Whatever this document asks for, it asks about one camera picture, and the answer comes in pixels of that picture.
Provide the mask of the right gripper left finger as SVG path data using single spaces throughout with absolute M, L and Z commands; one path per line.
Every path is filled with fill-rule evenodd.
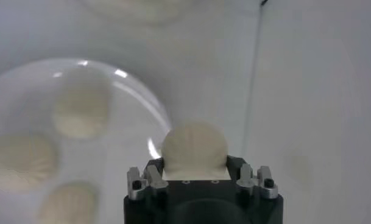
M 169 183 L 163 179 L 163 171 L 163 158 L 150 160 L 142 175 L 137 167 L 131 167 L 127 171 L 128 198 L 133 201 L 140 201 L 144 200 L 148 193 L 154 197 L 166 195 Z

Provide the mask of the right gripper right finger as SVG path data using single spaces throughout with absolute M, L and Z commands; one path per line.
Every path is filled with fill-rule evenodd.
M 240 191 L 248 192 L 250 196 L 258 193 L 266 200 L 278 197 L 278 186 L 272 178 L 269 166 L 260 166 L 254 175 L 251 165 L 243 158 L 228 155 L 226 167 L 231 180 Z

